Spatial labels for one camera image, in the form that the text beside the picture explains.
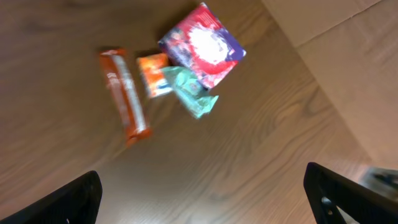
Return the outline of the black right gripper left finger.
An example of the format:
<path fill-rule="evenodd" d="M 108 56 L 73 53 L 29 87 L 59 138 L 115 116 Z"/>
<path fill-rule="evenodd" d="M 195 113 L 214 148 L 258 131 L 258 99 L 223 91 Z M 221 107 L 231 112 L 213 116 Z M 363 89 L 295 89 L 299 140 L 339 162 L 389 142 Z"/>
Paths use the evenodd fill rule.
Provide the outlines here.
<path fill-rule="evenodd" d="M 1 224 L 95 224 L 103 188 L 98 173 L 89 171 Z"/>

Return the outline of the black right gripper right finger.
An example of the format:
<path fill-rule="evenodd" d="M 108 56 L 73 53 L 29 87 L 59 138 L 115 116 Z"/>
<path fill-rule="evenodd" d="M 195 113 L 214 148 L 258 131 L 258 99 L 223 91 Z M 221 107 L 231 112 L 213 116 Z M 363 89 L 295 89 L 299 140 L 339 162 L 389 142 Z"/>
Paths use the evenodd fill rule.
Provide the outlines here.
<path fill-rule="evenodd" d="M 359 223 L 397 223 L 397 203 L 315 162 L 303 180 L 317 224 L 345 223 L 342 209 Z"/>

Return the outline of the red orange snack bag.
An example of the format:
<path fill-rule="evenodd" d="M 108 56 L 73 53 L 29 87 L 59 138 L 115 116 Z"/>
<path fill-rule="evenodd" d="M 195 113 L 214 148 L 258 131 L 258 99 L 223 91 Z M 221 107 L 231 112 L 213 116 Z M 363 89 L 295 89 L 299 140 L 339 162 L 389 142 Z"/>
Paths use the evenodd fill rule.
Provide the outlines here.
<path fill-rule="evenodd" d="M 99 53 L 107 86 L 119 111 L 128 146 L 151 135 L 144 116 L 134 79 L 125 60 L 124 49 L 109 49 Z"/>

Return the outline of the green snack packet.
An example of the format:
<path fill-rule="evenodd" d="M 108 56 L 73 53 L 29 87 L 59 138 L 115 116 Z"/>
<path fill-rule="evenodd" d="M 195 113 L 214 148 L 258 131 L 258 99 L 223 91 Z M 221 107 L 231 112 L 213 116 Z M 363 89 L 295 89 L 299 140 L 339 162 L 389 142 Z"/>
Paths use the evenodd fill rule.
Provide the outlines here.
<path fill-rule="evenodd" d="M 161 68 L 160 71 L 195 119 L 200 119 L 212 111 L 218 96 L 210 95 L 190 69 L 174 66 Z"/>

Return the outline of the red purple tissue pack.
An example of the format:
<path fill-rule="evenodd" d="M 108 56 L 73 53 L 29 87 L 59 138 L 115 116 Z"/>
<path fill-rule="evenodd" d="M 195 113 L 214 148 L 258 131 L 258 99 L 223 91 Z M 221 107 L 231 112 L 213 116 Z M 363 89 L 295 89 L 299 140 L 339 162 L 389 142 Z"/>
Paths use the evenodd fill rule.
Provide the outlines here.
<path fill-rule="evenodd" d="M 194 72 L 208 90 L 245 57 L 246 51 L 205 3 L 159 40 L 169 59 Z"/>

